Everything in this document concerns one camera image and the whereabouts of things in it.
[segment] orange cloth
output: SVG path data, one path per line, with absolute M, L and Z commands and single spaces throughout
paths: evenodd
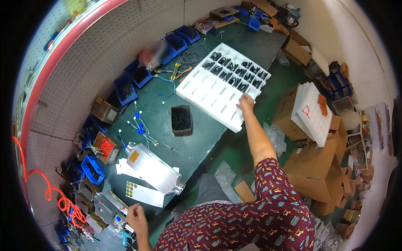
M 320 104 L 322 115 L 326 117 L 328 115 L 328 110 L 326 108 L 326 98 L 321 94 L 318 95 L 318 103 Z

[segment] fingers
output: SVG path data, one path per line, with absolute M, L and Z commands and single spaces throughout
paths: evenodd
M 140 206 L 139 203 L 130 206 L 130 207 L 128 208 L 128 215 L 132 215 L 132 214 L 133 214 L 133 215 L 137 216 L 136 210 L 137 210 L 137 208 L 138 208 L 139 206 Z

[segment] pliers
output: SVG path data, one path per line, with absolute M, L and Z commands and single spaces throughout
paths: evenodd
M 193 68 L 190 66 L 188 69 L 184 70 L 180 75 L 176 76 L 175 79 L 180 78 L 184 73 L 191 71 Z

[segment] white foam tray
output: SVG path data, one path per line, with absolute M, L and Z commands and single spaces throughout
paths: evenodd
M 215 61 L 215 65 L 211 69 L 205 70 L 202 66 L 206 63 L 213 62 L 211 55 L 214 52 L 220 52 L 222 55 Z M 227 68 L 230 63 L 226 64 L 226 66 L 218 63 L 222 57 L 231 59 L 230 62 L 238 64 L 238 67 L 234 71 L 230 71 Z M 241 65 L 245 61 L 251 62 L 252 64 L 248 68 L 245 68 Z M 223 67 L 223 69 L 219 74 L 214 75 L 210 71 L 216 66 Z M 252 73 L 249 70 L 252 66 L 260 68 L 257 74 L 260 72 L 267 73 L 266 77 L 261 79 L 257 74 Z M 242 77 L 235 73 L 238 68 L 246 69 L 246 73 Z M 241 79 L 240 83 L 249 84 L 244 92 L 250 95 L 254 100 L 261 94 L 261 88 L 266 84 L 266 80 L 271 77 L 269 72 L 265 71 L 252 60 L 226 44 L 221 43 L 190 72 L 190 74 L 176 88 L 176 93 L 233 132 L 238 133 L 242 129 L 244 121 L 242 111 L 236 107 L 236 104 L 239 104 L 239 98 L 242 95 L 242 92 L 237 89 L 240 83 L 231 86 L 228 82 L 219 78 L 222 72 L 233 73 L 229 80 L 232 77 L 236 77 Z M 244 76 L 248 76 L 250 73 L 253 77 L 251 82 L 253 82 L 254 79 L 262 81 L 258 88 L 255 88 L 251 83 L 244 80 Z

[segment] yellow label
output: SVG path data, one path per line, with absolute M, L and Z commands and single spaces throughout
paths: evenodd
M 139 156 L 139 153 L 137 151 L 134 151 L 133 154 L 131 154 L 131 156 L 130 156 L 130 161 L 134 163 L 136 161 L 136 159 L 138 158 L 138 156 Z

